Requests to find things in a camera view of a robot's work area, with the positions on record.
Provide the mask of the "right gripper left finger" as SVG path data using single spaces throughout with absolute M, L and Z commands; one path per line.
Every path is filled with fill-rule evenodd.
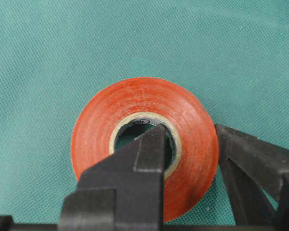
M 158 125 L 85 170 L 64 200 L 58 230 L 162 230 L 166 133 Z

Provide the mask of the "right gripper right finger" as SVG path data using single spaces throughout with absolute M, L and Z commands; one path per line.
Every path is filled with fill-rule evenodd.
M 216 124 L 219 166 L 237 226 L 289 226 L 289 149 Z

